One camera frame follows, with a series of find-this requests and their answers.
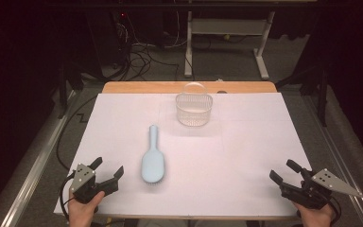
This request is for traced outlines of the aluminium floor rail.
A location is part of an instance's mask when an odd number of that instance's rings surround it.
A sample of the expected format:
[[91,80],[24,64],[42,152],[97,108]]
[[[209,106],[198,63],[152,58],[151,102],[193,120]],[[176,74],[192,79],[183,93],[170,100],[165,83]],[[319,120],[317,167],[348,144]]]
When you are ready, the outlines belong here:
[[0,227],[39,226],[59,219],[53,211],[56,207],[59,180],[48,181],[47,171],[62,170],[53,163],[53,151],[64,125],[78,101],[79,94],[71,91],[65,97],[68,106],[62,110],[59,96],[54,95],[55,107],[37,133],[20,164],[16,167],[6,189],[9,209]]
[[[338,102],[333,96],[328,98],[326,125],[323,126],[317,115],[316,100],[311,96],[303,100],[326,143],[337,175],[363,193],[363,147]],[[363,227],[363,197],[350,196],[349,204],[359,218],[359,226]]]

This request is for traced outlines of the white table cover sheet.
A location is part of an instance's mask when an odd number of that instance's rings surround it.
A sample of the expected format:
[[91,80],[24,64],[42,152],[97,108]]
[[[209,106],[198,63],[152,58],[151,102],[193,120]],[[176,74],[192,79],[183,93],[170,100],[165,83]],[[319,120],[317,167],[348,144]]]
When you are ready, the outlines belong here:
[[[286,166],[308,166],[302,143],[279,93],[215,94],[210,121],[185,127],[171,94],[101,94],[97,97],[73,163],[101,157],[98,181],[121,166],[119,189],[99,214],[123,218],[284,219],[296,210],[270,177],[288,183],[301,176]],[[141,175],[149,149],[149,127],[158,127],[164,177]]]

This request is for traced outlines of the white metal stand frame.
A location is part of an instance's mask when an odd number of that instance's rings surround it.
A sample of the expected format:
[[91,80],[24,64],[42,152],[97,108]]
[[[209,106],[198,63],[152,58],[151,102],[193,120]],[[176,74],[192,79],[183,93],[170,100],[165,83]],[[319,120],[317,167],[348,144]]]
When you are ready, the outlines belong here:
[[186,51],[184,59],[184,75],[193,76],[193,50],[192,37],[200,35],[237,35],[260,36],[261,43],[258,48],[252,50],[262,80],[269,80],[263,52],[268,40],[268,34],[273,23],[275,12],[271,11],[267,19],[241,20],[241,19],[199,19],[194,18],[191,11],[187,16]]

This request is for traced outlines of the person's left hand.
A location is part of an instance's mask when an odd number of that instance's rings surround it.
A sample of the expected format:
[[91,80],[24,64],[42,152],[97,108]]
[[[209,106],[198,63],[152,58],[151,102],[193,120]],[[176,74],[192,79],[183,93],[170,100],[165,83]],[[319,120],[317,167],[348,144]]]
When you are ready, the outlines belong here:
[[95,209],[105,197],[103,191],[98,192],[88,203],[81,203],[76,200],[68,202],[69,226],[90,227],[93,221]]

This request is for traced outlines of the person's right hand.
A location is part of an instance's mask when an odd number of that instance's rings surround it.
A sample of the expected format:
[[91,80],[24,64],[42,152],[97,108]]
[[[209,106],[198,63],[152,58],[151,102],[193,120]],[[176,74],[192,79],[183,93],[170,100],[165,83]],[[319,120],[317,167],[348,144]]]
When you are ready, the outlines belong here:
[[301,214],[303,227],[331,227],[335,213],[328,204],[320,210],[308,209],[296,202],[293,205]]

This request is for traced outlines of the white plastic basket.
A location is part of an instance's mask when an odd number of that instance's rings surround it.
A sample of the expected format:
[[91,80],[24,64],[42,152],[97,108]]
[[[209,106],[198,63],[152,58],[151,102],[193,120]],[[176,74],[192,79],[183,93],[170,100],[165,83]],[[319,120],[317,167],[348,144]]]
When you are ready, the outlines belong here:
[[185,84],[176,95],[177,119],[187,127],[201,127],[210,120],[213,98],[199,82]]

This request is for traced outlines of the black stand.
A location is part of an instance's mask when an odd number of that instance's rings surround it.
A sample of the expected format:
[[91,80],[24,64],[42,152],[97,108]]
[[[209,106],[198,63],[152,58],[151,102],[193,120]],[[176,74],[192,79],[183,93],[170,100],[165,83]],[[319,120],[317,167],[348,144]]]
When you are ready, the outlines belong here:
[[69,98],[72,91],[81,91],[84,85],[78,66],[72,61],[64,61],[59,70],[59,119],[64,118],[69,107]]
[[328,68],[323,63],[316,63],[291,76],[275,83],[277,89],[287,84],[301,84],[300,93],[303,96],[318,96],[317,117],[323,127],[326,127],[326,104],[327,104],[327,86],[328,86]]

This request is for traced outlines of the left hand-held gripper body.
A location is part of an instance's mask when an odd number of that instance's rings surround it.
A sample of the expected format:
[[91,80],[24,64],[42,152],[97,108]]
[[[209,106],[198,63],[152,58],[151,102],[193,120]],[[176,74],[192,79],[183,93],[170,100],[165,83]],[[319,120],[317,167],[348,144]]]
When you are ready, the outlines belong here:
[[98,192],[103,191],[106,196],[116,192],[117,189],[103,189],[101,183],[95,181],[95,169],[90,169],[89,166],[79,164],[74,180],[70,186],[75,199],[81,203],[88,203]]

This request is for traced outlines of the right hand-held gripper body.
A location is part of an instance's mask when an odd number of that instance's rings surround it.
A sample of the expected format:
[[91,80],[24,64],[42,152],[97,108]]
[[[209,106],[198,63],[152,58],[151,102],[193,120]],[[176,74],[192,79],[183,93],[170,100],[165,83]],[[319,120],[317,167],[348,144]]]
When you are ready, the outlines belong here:
[[284,198],[305,208],[320,210],[332,199],[333,192],[363,197],[359,190],[345,183],[327,168],[318,173],[312,173],[303,168],[300,173],[303,177],[300,187],[285,183],[282,177],[278,177],[278,186]]

